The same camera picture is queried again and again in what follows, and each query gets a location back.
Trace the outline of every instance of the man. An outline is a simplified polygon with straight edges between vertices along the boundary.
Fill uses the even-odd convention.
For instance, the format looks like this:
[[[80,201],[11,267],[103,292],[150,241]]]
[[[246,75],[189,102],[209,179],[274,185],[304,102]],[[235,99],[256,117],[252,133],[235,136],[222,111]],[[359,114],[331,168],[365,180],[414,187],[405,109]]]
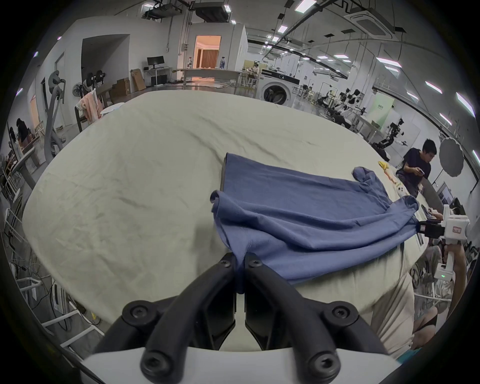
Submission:
[[[403,158],[403,167],[397,171],[396,175],[413,197],[417,197],[419,193],[421,180],[423,178],[428,179],[432,169],[430,162],[436,154],[437,147],[435,143],[433,140],[427,139],[423,144],[422,150],[410,148]]]

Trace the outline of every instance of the blue t-shirt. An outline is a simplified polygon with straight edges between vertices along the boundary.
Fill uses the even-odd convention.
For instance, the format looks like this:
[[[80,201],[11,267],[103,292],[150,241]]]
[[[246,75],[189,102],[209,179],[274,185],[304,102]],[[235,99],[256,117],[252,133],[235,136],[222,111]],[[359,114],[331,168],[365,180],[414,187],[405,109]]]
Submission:
[[[403,355],[401,355],[397,361],[400,363],[400,364],[403,364],[404,362],[406,362],[407,360],[410,360],[410,358],[412,356],[415,356],[419,351],[421,350],[421,348],[418,348],[418,349],[409,349],[407,352],[405,352]]]

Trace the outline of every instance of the cardboard box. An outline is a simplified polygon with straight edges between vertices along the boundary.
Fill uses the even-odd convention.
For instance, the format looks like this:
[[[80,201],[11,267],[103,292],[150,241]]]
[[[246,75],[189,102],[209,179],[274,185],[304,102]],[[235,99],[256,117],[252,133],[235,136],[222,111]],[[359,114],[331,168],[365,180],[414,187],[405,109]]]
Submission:
[[[132,74],[132,81],[133,81],[133,86],[135,87],[135,91],[143,91],[146,86],[145,86],[145,81],[144,78],[142,77],[142,71],[140,69],[132,69],[130,71]]]
[[[115,96],[127,96],[130,94],[130,80],[127,78],[117,80],[116,84],[112,85],[111,95]]]

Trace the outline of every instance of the pink towel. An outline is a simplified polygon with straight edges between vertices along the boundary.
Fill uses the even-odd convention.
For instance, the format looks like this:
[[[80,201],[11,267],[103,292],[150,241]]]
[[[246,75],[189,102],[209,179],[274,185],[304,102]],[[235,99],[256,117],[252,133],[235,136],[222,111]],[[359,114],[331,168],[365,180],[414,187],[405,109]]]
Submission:
[[[103,106],[98,101],[95,90],[82,97],[79,104],[90,124],[102,117],[100,112],[103,111]]]

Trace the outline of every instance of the pipe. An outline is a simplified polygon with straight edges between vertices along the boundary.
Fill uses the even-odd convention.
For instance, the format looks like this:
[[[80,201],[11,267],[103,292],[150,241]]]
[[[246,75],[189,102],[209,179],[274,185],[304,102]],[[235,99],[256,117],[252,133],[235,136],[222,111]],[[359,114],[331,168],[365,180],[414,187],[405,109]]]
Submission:
[[[302,25],[305,21],[307,21],[308,19],[310,19],[313,15],[315,15],[317,12],[321,12],[323,10],[323,8],[329,6],[330,4],[333,4],[336,0],[327,0],[325,2],[323,2],[322,4],[318,4],[318,3],[315,3],[312,7],[312,9],[307,12],[305,15],[303,15],[295,24],[293,24],[293,26],[291,26],[290,28],[288,28],[281,39],[279,39],[271,48],[270,50],[265,53],[265,56],[264,58],[272,51],[273,48],[277,47],[280,42],[283,40],[283,38],[287,37],[288,35],[290,35],[293,31],[295,31],[300,25]]]

